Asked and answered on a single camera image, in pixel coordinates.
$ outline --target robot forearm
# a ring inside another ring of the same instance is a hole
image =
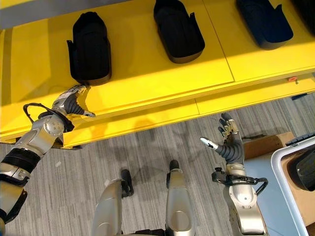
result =
[[[27,197],[27,192],[23,187],[28,182],[31,172],[63,131],[63,121],[57,115],[44,116],[32,124],[31,130],[2,160],[0,163],[0,221],[6,224],[17,216]]]
[[[55,140],[64,132],[72,131],[74,126],[66,118],[68,114],[89,117],[95,115],[83,110],[76,102],[77,95],[86,90],[85,86],[76,85],[62,93],[49,109],[39,103],[30,103],[23,107],[32,127],[13,146],[12,150],[0,163],[0,236],[4,234],[4,224],[12,221],[19,213],[27,192],[23,187],[28,182],[31,172]],[[47,111],[33,121],[28,114],[28,106],[38,106]]]

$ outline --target yellow table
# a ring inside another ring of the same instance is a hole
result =
[[[234,0],[182,2],[188,13],[195,12],[206,47],[198,59],[181,65],[168,59],[158,37],[154,0],[90,9],[106,23],[113,75],[109,83],[92,87],[81,98],[96,118],[71,117],[76,128],[64,134],[65,148],[315,90],[310,74],[298,85],[285,79],[315,72],[315,38],[290,0],[282,1],[283,10],[295,36],[273,51],[255,45]],[[0,142],[13,143],[29,130],[24,104],[51,106],[76,84],[69,72],[66,40],[72,39],[72,26],[81,13],[1,32]],[[33,117],[40,112],[30,111]]]

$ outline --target black strap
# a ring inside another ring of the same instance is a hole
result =
[[[25,104],[23,106],[23,111],[25,112],[26,116],[30,119],[31,123],[34,123],[34,120],[31,118],[30,114],[28,113],[28,107],[29,106],[45,108],[48,112],[51,112],[52,114],[58,116],[63,121],[63,124],[64,124],[64,131],[63,132],[64,133],[70,132],[70,131],[72,131],[74,129],[74,125],[72,124],[72,122],[69,121],[67,119],[67,117],[65,117],[63,114],[61,114],[59,112],[55,112],[55,111],[49,109],[48,107],[45,107],[41,103],[35,103],[35,102],[29,103],[29,104]]]

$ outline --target gray floor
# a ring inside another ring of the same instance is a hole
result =
[[[315,94],[251,106],[230,114],[243,136],[292,131],[295,136],[315,130]],[[167,125],[92,143],[82,150],[53,149],[38,164],[26,190],[19,216],[7,224],[8,236],[88,236],[96,202],[104,183],[129,168],[135,195],[123,200],[123,231],[163,228],[168,163],[180,162],[193,199],[198,236],[231,235],[223,186],[212,183],[214,167],[223,160],[199,140],[221,141],[220,115]],[[10,150],[0,145],[1,156]]]

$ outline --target yellow shelf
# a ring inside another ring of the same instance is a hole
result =
[[[63,135],[64,147],[115,137],[144,129],[198,117],[194,99],[162,107],[84,123],[74,123],[75,129]]]
[[[66,40],[72,39],[80,14],[89,10],[106,23],[113,76],[79,98],[96,118],[70,117],[76,129],[64,135],[65,147],[315,89],[310,75],[299,85],[284,79],[315,72],[315,37],[290,0],[271,0],[283,3],[294,31],[292,40],[272,51],[255,45],[235,0],[182,2],[195,12],[206,47],[198,59],[180,65],[168,59],[158,36],[155,0],[107,5],[0,31],[0,142],[13,142],[30,129],[24,104],[49,107],[76,84]],[[30,113],[35,118],[40,111],[32,108]]]
[[[284,46],[266,51],[253,40],[235,0],[204,0],[235,81],[306,74],[315,70],[315,37],[291,0],[270,0],[283,12],[294,36]]]
[[[237,91],[217,93],[198,99],[75,124],[72,132],[63,136],[64,147],[70,148],[88,142],[150,129],[165,124],[180,122],[204,115],[215,114],[244,106],[315,91],[311,75],[301,76],[299,84],[286,79],[272,81],[263,86],[255,85]]]
[[[281,79],[217,93],[196,99],[201,115],[214,114],[262,102],[315,91],[315,79],[311,74],[299,76],[299,83]]]
[[[202,0],[183,1],[195,12],[206,48],[187,64],[172,63],[153,19],[154,0],[133,0],[90,9],[104,20],[112,51],[112,79],[92,87],[86,106],[98,116],[129,113],[187,100],[203,89],[233,82],[220,43]],[[28,119],[21,112],[28,102],[50,106],[76,84],[69,72],[67,39],[82,12],[4,30],[1,33],[3,72],[1,134]]]

